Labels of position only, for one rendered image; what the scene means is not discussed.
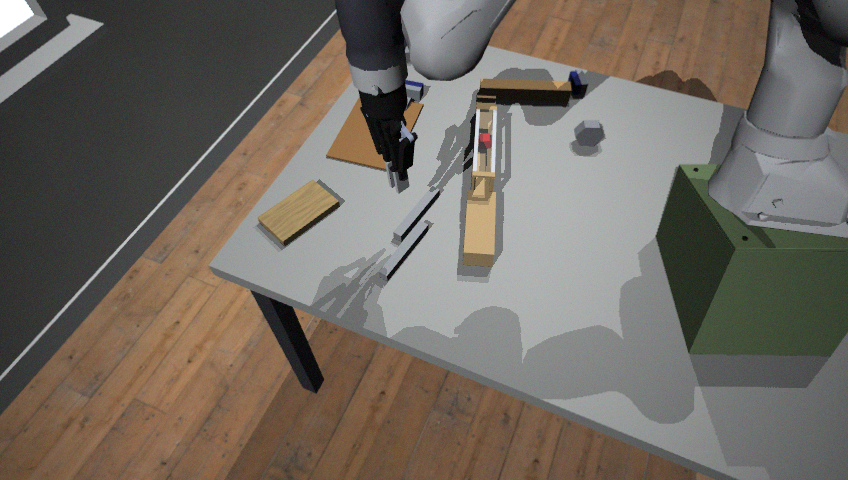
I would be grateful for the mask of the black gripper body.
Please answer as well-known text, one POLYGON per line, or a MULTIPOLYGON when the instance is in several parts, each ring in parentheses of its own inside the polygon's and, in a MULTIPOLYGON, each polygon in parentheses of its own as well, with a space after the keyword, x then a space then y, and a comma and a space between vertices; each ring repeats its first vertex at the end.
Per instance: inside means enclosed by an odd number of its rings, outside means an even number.
POLYGON ((378 94, 377 96, 363 93, 360 90, 358 91, 365 114, 371 118, 378 119, 380 126, 383 122, 386 122, 389 126, 391 137, 400 134, 401 127, 399 122, 402 120, 405 127, 407 125, 403 115, 408 102, 405 82, 398 89, 389 93, 378 94))

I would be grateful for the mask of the long wooden batten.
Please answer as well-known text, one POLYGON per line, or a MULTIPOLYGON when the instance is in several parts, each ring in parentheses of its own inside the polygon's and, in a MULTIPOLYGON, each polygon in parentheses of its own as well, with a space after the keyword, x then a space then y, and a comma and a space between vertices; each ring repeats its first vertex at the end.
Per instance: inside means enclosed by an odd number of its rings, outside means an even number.
POLYGON ((571 81, 482 79, 480 95, 496 100, 569 102, 571 81))

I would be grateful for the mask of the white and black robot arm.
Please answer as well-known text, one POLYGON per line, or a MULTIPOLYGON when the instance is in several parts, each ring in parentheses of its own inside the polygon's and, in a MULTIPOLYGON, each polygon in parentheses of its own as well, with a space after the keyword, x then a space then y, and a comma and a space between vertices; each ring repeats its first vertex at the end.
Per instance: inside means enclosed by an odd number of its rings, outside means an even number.
MULTIPOLYGON (((335 0, 354 87, 474 70, 516 0, 335 0), (404 34, 404 35, 403 35, 404 34)), ((747 225, 848 238, 848 173, 828 127, 848 83, 848 0, 771 0, 764 66, 708 195, 747 225)))

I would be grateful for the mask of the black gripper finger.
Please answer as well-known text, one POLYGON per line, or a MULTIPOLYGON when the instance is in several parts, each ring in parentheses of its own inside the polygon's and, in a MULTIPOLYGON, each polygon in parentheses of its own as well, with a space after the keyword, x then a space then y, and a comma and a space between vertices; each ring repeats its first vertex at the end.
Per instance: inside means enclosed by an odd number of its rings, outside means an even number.
POLYGON ((373 119, 365 114, 362 107, 360 108, 370 131, 371 137, 373 139, 376 151, 379 155, 383 155, 383 159, 385 161, 389 186, 393 188, 395 186, 393 172, 389 167, 392 166, 391 155, 389 150, 388 142, 384 138, 384 132, 381 131, 380 121, 378 119, 373 119), (381 147, 380 147, 381 145, 381 147))
POLYGON ((390 136, 389 126, 386 122, 381 124, 381 129, 384 132, 384 138, 389 145, 392 166, 389 167, 393 172, 396 192, 400 194, 409 187, 407 169, 413 166, 414 146, 418 136, 415 132, 411 133, 403 124, 399 122, 401 127, 400 134, 395 137, 390 136))

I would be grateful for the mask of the light brown wooden block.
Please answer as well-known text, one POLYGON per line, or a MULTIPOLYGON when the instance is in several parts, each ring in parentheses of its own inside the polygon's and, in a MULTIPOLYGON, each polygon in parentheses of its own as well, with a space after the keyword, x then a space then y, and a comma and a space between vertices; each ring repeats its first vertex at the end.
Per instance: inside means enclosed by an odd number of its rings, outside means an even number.
POLYGON ((311 180, 257 218, 286 246, 338 207, 339 201, 311 180))

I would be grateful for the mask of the brown clipboard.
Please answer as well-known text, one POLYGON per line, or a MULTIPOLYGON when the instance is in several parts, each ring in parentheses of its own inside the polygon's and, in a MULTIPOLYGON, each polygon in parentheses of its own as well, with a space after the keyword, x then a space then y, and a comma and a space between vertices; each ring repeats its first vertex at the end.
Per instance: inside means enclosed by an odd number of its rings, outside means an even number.
MULTIPOLYGON (((404 111, 406 128, 412 131, 423 104, 411 102, 407 97, 404 111)), ((383 155, 376 151, 367 122, 360 110, 360 96, 347 117, 344 125, 330 147, 326 157, 386 171, 383 155)))

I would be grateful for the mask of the pale grey square stick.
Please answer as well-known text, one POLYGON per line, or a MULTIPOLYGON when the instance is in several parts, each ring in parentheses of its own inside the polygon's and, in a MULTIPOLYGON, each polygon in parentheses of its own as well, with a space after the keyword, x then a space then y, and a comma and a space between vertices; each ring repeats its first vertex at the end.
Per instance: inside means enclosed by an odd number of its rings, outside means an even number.
POLYGON ((394 230, 394 238, 402 242, 439 196, 440 189, 432 186, 394 230))
POLYGON ((379 270, 379 277, 388 281, 427 232, 428 224, 420 221, 379 270))

